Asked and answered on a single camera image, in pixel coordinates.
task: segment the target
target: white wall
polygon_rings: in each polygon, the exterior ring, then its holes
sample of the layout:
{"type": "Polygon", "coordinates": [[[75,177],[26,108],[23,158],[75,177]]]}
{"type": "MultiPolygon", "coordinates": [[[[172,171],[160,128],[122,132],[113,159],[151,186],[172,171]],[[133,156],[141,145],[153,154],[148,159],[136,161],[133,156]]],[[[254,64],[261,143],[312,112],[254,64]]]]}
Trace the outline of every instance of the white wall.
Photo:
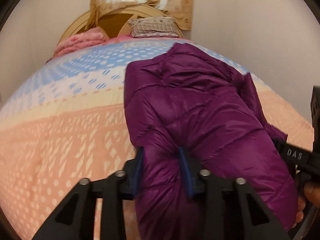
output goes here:
{"type": "Polygon", "coordinates": [[[0,32],[3,101],[52,57],[64,31],[90,0],[21,0],[0,32]]]}
{"type": "Polygon", "coordinates": [[[320,25],[303,0],[195,0],[191,39],[254,72],[311,120],[320,25]]]}

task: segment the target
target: purple puffer jacket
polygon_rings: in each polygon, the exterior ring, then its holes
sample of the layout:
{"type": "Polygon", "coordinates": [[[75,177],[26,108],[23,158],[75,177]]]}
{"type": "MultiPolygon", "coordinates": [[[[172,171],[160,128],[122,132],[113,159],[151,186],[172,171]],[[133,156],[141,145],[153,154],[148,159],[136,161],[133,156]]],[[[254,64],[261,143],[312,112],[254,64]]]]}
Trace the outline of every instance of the purple puffer jacket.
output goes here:
{"type": "Polygon", "coordinates": [[[131,142],[145,150],[136,213],[143,240],[197,239],[203,204],[189,200],[178,147],[217,176],[244,177],[285,229],[297,190],[271,138],[286,135],[263,115],[250,74],[190,44],[128,65],[124,110],[131,142]]]}

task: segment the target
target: bed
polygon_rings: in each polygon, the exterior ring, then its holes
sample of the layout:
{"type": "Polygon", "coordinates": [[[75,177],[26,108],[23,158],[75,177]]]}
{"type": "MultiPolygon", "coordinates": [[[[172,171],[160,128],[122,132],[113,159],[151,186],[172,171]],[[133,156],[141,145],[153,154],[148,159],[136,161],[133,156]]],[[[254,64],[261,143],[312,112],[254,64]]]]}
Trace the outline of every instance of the bed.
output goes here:
{"type": "MultiPolygon", "coordinates": [[[[127,20],[163,14],[147,5],[114,11],[99,20],[110,37],[130,33],[127,20]]],[[[84,14],[61,41],[85,29],[84,14]]],[[[83,177],[106,178],[134,157],[123,109],[126,66],[190,43],[240,73],[236,62],[192,41],[140,38],[82,49],[49,61],[0,111],[0,206],[22,240],[30,240],[52,210],[83,177]]],[[[313,129],[290,104],[251,74],[267,120],[288,133],[288,142],[312,149],[313,129]]],[[[95,221],[100,219],[97,203],[95,221]]],[[[128,239],[139,239],[134,202],[124,202],[128,239]]],[[[95,226],[95,240],[100,225],[95,226]]]]}

